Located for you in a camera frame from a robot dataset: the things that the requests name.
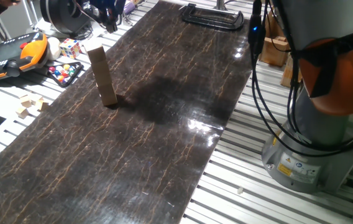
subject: dark marble surface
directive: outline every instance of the dark marble surface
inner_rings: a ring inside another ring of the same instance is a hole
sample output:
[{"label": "dark marble surface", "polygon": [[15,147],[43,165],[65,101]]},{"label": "dark marble surface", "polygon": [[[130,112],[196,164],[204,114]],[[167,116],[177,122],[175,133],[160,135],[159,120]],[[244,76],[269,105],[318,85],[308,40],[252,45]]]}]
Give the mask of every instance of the dark marble surface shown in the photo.
[{"label": "dark marble surface", "polygon": [[159,2],[107,52],[119,107],[88,72],[0,153],[0,223],[178,223],[250,75],[223,32]]}]

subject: table surface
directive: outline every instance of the table surface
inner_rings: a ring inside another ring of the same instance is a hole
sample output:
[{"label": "table surface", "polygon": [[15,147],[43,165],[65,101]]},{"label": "table surface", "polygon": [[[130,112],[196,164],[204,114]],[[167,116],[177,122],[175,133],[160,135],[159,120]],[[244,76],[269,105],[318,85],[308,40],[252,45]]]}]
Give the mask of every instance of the table surface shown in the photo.
[{"label": "table surface", "polygon": [[251,73],[247,24],[180,7],[157,3],[107,51],[118,108],[89,70],[0,154],[0,223],[180,221]]},{"label": "table surface", "polygon": [[[208,8],[216,5],[215,0],[173,2],[192,2]],[[157,0],[146,0],[128,16],[129,19],[135,24],[156,3]],[[230,2],[227,8],[229,11],[242,11],[244,17],[249,18],[252,2]],[[99,34],[96,35],[99,35],[106,50],[131,27],[121,25],[118,28],[117,32],[107,34],[94,27],[94,32],[98,31]],[[84,51],[77,57],[77,61],[85,65],[85,70],[89,68],[89,60]],[[70,62],[75,60],[61,56],[54,63]],[[283,68],[259,62],[257,71],[261,90],[265,91],[265,100],[279,122],[284,122],[288,89],[279,84]],[[338,192],[331,194],[298,194],[283,188],[264,172],[260,150],[269,133],[258,118],[249,88],[250,83],[249,80],[248,88],[245,88],[240,96],[216,150],[210,157],[181,224],[353,223],[353,188],[342,186]],[[65,89],[57,86],[53,80],[45,78],[39,71],[4,80],[0,85],[0,116],[7,120],[0,126],[0,152],[40,114],[35,108],[29,108],[31,115],[26,119],[18,118],[15,109],[19,104],[19,95],[36,93],[52,102],[63,91]],[[244,188],[243,194],[237,193],[239,187]]]}]

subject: wooden block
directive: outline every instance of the wooden block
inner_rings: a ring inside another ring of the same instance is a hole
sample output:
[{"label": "wooden block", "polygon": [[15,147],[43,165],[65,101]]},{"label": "wooden block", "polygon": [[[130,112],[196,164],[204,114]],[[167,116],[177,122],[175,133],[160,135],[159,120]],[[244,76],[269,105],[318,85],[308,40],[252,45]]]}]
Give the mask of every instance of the wooden block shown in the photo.
[{"label": "wooden block", "polygon": [[106,62],[106,57],[103,57],[103,47],[102,45],[100,45],[100,47],[98,46],[98,44],[91,44],[86,48],[86,51],[91,61],[91,68],[94,73],[102,104],[104,106],[110,106],[117,103],[117,97],[112,85],[109,65]]},{"label": "wooden block", "polygon": [[285,37],[280,37],[280,36],[278,36],[278,37],[276,37],[275,39],[276,39],[276,40],[279,40],[279,41],[287,42],[287,38],[285,38]]},{"label": "wooden block", "polygon": [[[283,42],[274,39],[273,43],[280,50],[290,49],[288,42]],[[264,48],[262,49],[260,61],[268,63],[270,65],[282,67],[287,61],[287,57],[288,53],[281,52],[273,46],[271,38],[265,38]]]},{"label": "wooden block", "polygon": [[22,106],[24,106],[26,108],[29,108],[32,106],[32,102],[30,101],[30,98],[28,95],[22,96],[22,97],[20,97],[20,99],[21,99]]},{"label": "wooden block", "polygon": [[29,112],[26,107],[21,106],[16,110],[16,114],[18,117],[25,119],[29,115]]},{"label": "wooden block", "polygon": [[276,19],[274,18],[271,12],[268,13],[266,20],[267,20],[265,23],[266,37],[270,37],[270,38],[275,38],[278,36],[284,37],[282,28],[278,25]]},{"label": "wooden block", "polygon": [[97,86],[112,84],[112,78],[110,76],[108,63],[106,61],[92,63],[91,68],[94,73]]},{"label": "wooden block", "polygon": [[[282,80],[280,81],[280,84],[285,87],[291,87],[291,79],[293,78],[293,59],[291,58],[291,55],[288,55],[287,59],[287,64],[286,68],[284,69]],[[298,74],[298,82],[300,82],[302,79],[302,74],[301,71]]]},{"label": "wooden block", "polygon": [[93,39],[84,44],[89,60],[92,63],[106,61],[106,54],[99,39]]},{"label": "wooden block", "polygon": [[44,98],[41,95],[37,95],[37,94],[33,94],[30,97],[30,99],[31,99],[33,105],[35,105],[40,100],[42,100],[42,101],[44,100]]},{"label": "wooden block", "polygon": [[104,106],[115,105],[117,103],[117,96],[112,85],[98,86],[98,90]]},{"label": "wooden block", "polygon": [[40,110],[44,111],[46,110],[50,105],[48,102],[45,102],[44,100],[39,100],[36,102],[35,106]]}]

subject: metal slat table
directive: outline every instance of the metal slat table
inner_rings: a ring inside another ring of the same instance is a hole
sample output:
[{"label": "metal slat table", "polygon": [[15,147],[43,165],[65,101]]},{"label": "metal slat table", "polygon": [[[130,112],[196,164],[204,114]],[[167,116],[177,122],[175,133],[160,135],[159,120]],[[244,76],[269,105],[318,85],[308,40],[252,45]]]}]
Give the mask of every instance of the metal slat table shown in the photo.
[{"label": "metal slat table", "polygon": [[[178,4],[192,2],[213,8],[216,0],[173,0]],[[135,24],[157,0],[148,0],[135,10],[129,19]],[[252,2],[230,2],[227,9],[242,11],[250,17]],[[131,27],[119,26],[113,34],[101,34],[105,50]],[[85,52],[72,60],[61,56],[50,65],[81,62],[89,69]],[[287,118],[288,89],[282,87],[282,69],[259,62],[258,78],[265,100],[279,122]],[[275,182],[263,168],[260,153],[269,131],[259,117],[251,94],[251,81],[218,142],[198,186],[188,204],[181,223],[353,223],[353,188],[342,186],[335,193],[319,192],[313,195],[294,192]],[[19,97],[26,93],[43,95],[52,102],[63,91],[53,80],[40,72],[29,76],[4,80],[0,86],[0,116],[6,118],[0,126],[0,152],[10,144],[40,114],[29,108],[30,115],[20,119],[15,113]],[[242,187],[243,193],[237,190]]]}]

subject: warning label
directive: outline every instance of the warning label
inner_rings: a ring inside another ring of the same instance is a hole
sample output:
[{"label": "warning label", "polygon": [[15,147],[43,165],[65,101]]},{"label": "warning label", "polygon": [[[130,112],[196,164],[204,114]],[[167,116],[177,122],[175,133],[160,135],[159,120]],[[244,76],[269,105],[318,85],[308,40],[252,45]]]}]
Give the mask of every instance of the warning label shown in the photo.
[{"label": "warning label", "polygon": [[294,180],[312,184],[318,175],[320,166],[312,166],[283,153],[277,169]]}]

